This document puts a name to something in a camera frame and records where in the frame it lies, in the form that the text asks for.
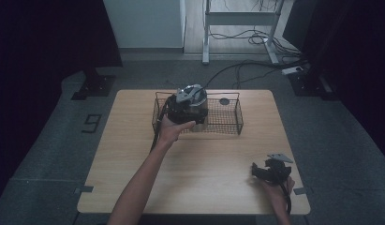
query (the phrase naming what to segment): wire mesh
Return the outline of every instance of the wire mesh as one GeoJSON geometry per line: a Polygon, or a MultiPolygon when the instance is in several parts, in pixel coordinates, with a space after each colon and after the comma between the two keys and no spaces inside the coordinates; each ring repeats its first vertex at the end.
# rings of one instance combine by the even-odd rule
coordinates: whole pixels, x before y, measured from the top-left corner
{"type": "MultiPolygon", "coordinates": [[[[155,132],[156,121],[161,107],[171,93],[156,93],[152,126],[155,132]]],[[[207,128],[202,132],[240,135],[244,125],[239,93],[215,93],[207,95],[207,128]]]]}

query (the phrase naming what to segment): person's right arm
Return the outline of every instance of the person's right arm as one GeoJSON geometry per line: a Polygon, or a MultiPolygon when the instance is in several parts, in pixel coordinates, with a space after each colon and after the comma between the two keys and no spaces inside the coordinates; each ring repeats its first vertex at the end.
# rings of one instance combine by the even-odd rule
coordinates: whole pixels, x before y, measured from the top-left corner
{"type": "MultiPolygon", "coordinates": [[[[271,203],[271,206],[274,210],[274,214],[277,219],[278,225],[290,225],[290,217],[287,212],[287,202],[283,194],[282,188],[280,186],[274,186],[269,182],[260,180],[261,185],[263,186],[265,193],[271,203]]],[[[292,188],[294,187],[295,182],[288,178],[287,183],[285,182],[285,187],[289,188],[288,192],[291,193],[292,188]]]]}

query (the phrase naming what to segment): bare arm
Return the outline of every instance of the bare arm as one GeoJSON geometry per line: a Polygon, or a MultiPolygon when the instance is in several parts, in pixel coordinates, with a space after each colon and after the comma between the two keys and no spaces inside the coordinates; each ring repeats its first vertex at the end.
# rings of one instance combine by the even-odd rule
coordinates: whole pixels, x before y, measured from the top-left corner
{"type": "MultiPolygon", "coordinates": [[[[291,221],[287,212],[287,203],[282,188],[280,186],[274,186],[263,180],[260,180],[259,182],[262,184],[267,197],[271,202],[271,206],[277,219],[277,224],[290,225],[291,221]]],[[[294,184],[295,181],[293,181],[291,177],[289,177],[285,182],[285,187],[288,188],[289,193],[291,193],[294,184]]]]}
{"type": "Polygon", "coordinates": [[[163,158],[172,144],[177,141],[181,131],[192,128],[194,125],[194,121],[175,125],[167,116],[163,118],[159,139],[155,148],[123,190],[116,205],[113,207],[108,225],[128,225],[139,222],[163,158]]]}

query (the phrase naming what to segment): black stand base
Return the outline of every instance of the black stand base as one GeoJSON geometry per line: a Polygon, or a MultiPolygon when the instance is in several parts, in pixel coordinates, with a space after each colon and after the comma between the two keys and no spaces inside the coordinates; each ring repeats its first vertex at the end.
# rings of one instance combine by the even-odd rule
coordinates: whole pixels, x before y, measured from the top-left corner
{"type": "Polygon", "coordinates": [[[115,76],[113,75],[97,76],[94,83],[86,79],[79,92],[73,94],[72,100],[86,100],[87,97],[107,97],[114,81],[115,76]]]}
{"type": "Polygon", "coordinates": [[[309,82],[306,74],[290,74],[289,80],[298,97],[321,97],[323,100],[338,100],[333,89],[319,77],[317,81],[309,82]]]}

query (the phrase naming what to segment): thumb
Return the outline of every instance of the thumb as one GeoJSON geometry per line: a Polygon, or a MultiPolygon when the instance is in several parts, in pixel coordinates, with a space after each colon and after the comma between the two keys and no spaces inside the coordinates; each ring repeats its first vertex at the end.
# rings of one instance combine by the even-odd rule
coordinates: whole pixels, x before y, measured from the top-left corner
{"type": "Polygon", "coordinates": [[[180,131],[183,131],[184,129],[193,128],[195,125],[196,125],[196,122],[192,120],[182,125],[179,125],[178,128],[180,129],[180,131]]]}

